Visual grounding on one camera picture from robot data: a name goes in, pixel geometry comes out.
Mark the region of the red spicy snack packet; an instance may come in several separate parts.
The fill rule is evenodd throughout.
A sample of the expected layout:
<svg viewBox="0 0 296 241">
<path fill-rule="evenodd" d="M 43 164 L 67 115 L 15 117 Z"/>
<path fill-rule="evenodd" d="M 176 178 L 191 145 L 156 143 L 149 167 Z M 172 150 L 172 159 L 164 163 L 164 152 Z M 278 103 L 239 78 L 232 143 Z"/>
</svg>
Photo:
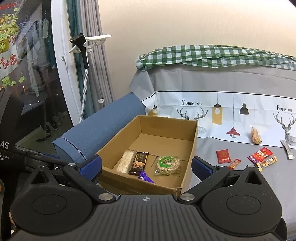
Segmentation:
<svg viewBox="0 0 296 241">
<path fill-rule="evenodd" d="M 266 147 L 263 147 L 257 152 L 255 152 L 254 154 L 248 156 L 248 159 L 252 163 L 257 164 L 257 163 L 261 163 L 263 160 L 265 160 L 267 157 L 271 156 L 272 154 L 273 152 L 271 150 L 269 150 Z"/>
</svg>

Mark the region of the gold snack bar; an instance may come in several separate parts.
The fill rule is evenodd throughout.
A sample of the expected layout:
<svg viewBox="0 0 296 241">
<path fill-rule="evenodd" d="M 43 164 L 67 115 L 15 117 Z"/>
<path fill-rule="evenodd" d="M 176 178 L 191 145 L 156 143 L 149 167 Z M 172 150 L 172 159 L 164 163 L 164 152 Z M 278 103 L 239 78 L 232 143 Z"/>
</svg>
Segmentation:
<svg viewBox="0 0 296 241">
<path fill-rule="evenodd" d="M 262 162 L 257 163 L 257 166 L 258 166 L 259 171 L 262 172 L 265 168 L 276 163 L 277 161 L 278 161 L 277 156 L 273 156 L 272 158 L 269 158 L 268 160 L 263 160 Z"/>
</svg>

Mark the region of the small orange candy packet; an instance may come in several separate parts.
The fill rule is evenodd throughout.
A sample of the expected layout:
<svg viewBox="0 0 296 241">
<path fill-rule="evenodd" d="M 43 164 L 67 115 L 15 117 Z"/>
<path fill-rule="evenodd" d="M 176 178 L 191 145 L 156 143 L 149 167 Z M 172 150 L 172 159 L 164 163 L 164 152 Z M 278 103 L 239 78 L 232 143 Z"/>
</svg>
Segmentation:
<svg viewBox="0 0 296 241">
<path fill-rule="evenodd" d="M 230 165 L 228 166 L 228 168 L 230 170 L 234 170 L 240 163 L 241 163 L 241 160 L 240 159 L 235 159 L 234 161 L 232 161 L 230 163 Z"/>
</svg>

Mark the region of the white steamer hanger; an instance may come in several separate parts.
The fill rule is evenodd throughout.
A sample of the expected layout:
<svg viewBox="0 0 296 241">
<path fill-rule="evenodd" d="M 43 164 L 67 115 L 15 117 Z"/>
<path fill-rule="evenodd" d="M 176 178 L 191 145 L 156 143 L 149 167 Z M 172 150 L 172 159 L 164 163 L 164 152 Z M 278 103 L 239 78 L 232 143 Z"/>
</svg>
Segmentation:
<svg viewBox="0 0 296 241">
<path fill-rule="evenodd" d="M 110 34 L 107 35 L 99 35 L 99 36 L 85 36 L 85 44 L 84 46 L 86 47 L 86 52 L 90 52 L 92 48 L 103 45 L 107 39 L 111 38 Z M 81 50 L 75 45 L 73 46 L 69 53 L 74 53 L 74 54 L 78 54 L 80 53 Z"/>
</svg>

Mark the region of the small red snack packet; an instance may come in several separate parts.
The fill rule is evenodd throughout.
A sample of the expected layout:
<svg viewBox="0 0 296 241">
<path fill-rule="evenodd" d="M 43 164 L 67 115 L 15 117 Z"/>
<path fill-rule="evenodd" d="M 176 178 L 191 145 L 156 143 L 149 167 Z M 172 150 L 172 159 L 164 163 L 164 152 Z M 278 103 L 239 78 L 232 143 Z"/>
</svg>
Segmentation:
<svg viewBox="0 0 296 241">
<path fill-rule="evenodd" d="M 226 164 L 231 162 L 228 149 L 217 150 L 216 154 L 217 154 L 217 159 L 219 164 Z"/>
</svg>

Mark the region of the silver stick sachet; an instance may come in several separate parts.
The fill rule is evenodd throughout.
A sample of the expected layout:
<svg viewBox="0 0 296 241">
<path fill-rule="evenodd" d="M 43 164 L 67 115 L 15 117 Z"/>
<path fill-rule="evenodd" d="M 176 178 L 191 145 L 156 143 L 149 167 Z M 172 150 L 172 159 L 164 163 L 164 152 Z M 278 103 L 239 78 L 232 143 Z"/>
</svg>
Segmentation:
<svg viewBox="0 0 296 241">
<path fill-rule="evenodd" d="M 293 152 L 291 151 L 291 149 L 290 149 L 288 143 L 287 143 L 285 140 L 281 140 L 280 142 L 281 142 L 281 144 L 283 145 L 283 147 L 284 147 L 284 149 L 285 149 L 285 151 L 286 151 L 286 153 L 287 153 L 287 157 L 288 157 L 288 159 L 289 159 L 289 160 L 293 160 L 293 159 L 295 159 L 295 156 L 294 156 Z"/>
</svg>

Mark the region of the green checkered cloth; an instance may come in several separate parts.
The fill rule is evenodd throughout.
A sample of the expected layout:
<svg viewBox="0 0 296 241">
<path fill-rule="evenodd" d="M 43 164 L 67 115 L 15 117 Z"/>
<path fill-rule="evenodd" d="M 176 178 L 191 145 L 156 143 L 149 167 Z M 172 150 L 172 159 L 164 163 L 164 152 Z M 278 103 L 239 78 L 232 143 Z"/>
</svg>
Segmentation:
<svg viewBox="0 0 296 241">
<path fill-rule="evenodd" d="M 136 67 L 141 71 L 174 64 L 214 69 L 234 66 L 260 66 L 295 71 L 294 56 L 226 45 L 163 47 L 140 55 L 136 60 Z"/>
</svg>

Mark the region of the white nougat bar pack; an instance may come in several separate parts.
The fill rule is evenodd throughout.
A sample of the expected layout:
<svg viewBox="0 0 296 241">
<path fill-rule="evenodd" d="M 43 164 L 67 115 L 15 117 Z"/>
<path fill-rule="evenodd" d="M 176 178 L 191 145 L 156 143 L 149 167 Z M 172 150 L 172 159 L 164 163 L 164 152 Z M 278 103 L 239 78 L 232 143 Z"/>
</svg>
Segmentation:
<svg viewBox="0 0 296 241">
<path fill-rule="evenodd" d="M 136 153 L 133 150 L 125 150 L 115 169 L 116 172 L 127 174 L 131 169 Z"/>
</svg>

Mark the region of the brown cardboard box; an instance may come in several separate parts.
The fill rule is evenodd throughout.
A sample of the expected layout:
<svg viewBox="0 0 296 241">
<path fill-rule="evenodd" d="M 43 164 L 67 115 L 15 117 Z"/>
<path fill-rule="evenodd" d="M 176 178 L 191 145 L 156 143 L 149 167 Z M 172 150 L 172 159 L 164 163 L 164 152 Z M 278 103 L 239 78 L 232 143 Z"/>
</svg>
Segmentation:
<svg viewBox="0 0 296 241">
<path fill-rule="evenodd" d="M 187 191 L 192 178 L 191 162 L 196 155 L 198 122 L 178 118 L 138 115 L 103 148 L 101 186 L 116 194 L 172 194 L 177 197 Z M 153 180 L 143 181 L 137 176 L 121 174 L 115 168 L 126 150 L 148 152 L 145 172 Z M 177 156 L 181 171 L 171 176 L 154 175 L 157 157 Z"/>
</svg>

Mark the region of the white door frame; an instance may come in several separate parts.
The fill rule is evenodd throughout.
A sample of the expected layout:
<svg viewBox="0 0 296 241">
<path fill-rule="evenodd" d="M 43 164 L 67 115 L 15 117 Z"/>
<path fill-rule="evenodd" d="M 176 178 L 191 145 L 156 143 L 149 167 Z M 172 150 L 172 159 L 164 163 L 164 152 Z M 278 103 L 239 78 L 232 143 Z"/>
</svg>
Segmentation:
<svg viewBox="0 0 296 241">
<path fill-rule="evenodd" d="M 52 0 L 51 20 L 53 43 L 59 78 L 73 125 L 79 124 L 81 99 L 75 59 L 70 49 L 72 44 L 67 11 L 67 1 Z"/>
</svg>

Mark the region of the clear bag of crackers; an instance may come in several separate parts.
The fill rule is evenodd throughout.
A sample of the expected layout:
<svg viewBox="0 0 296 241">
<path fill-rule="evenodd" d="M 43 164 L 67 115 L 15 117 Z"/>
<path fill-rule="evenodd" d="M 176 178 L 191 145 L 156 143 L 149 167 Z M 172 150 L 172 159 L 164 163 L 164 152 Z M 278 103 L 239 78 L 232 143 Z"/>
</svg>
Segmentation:
<svg viewBox="0 0 296 241">
<path fill-rule="evenodd" d="M 253 126 L 251 126 L 251 141 L 257 145 L 260 145 L 262 143 L 259 131 Z"/>
</svg>

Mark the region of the round nut cake pack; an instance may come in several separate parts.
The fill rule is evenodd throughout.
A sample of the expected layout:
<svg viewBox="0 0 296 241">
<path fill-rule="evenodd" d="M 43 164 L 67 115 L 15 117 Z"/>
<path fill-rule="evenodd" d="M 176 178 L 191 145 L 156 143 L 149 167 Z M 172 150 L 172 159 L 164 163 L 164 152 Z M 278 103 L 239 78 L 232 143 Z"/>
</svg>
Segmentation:
<svg viewBox="0 0 296 241">
<path fill-rule="evenodd" d="M 181 163 L 178 157 L 161 156 L 157 158 L 155 176 L 171 176 L 181 171 Z"/>
</svg>

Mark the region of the purple chocolate bar wrapper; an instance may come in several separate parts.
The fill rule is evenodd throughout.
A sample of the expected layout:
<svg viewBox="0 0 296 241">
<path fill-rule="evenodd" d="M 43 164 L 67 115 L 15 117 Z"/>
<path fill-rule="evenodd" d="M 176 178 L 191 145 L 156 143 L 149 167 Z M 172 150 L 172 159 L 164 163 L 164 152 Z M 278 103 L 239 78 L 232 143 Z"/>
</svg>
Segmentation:
<svg viewBox="0 0 296 241">
<path fill-rule="evenodd" d="M 149 183 L 154 183 L 154 181 L 151 178 L 149 178 L 149 176 L 145 173 L 145 171 L 140 172 L 138 179 L 147 181 Z"/>
</svg>

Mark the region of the grey printed sofa cover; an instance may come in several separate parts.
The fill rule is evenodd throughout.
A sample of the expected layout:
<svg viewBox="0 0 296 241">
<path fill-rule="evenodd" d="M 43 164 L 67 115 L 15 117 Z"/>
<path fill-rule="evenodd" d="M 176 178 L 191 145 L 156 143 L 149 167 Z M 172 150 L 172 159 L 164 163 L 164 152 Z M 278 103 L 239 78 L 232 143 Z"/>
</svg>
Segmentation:
<svg viewBox="0 0 296 241">
<path fill-rule="evenodd" d="M 281 144 L 295 150 L 295 72 L 272 67 L 210 69 L 172 65 L 138 71 L 130 90 L 159 116 L 198 121 L 197 155 L 213 165 L 216 151 L 228 149 L 240 159 L 263 147 L 277 156 L 277 163 L 263 175 L 283 208 L 288 232 L 295 232 L 295 160 Z M 251 126 L 262 143 L 251 141 Z"/>
</svg>

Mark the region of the black chocolate bar pack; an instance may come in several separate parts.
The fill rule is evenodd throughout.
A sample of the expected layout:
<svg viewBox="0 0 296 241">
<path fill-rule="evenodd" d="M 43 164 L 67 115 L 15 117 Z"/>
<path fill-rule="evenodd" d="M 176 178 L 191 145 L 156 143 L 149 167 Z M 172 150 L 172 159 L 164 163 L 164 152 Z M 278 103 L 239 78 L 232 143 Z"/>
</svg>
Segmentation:
<svg viewBox="0 0 296 241">
<path fill-rule="evenodd" d="M 133 162 L 132 167 L 129 171 L 129 175 L 139 176 L 142 171 L 144 171 L 149 152 L 137 152 Z"/>
</svg>

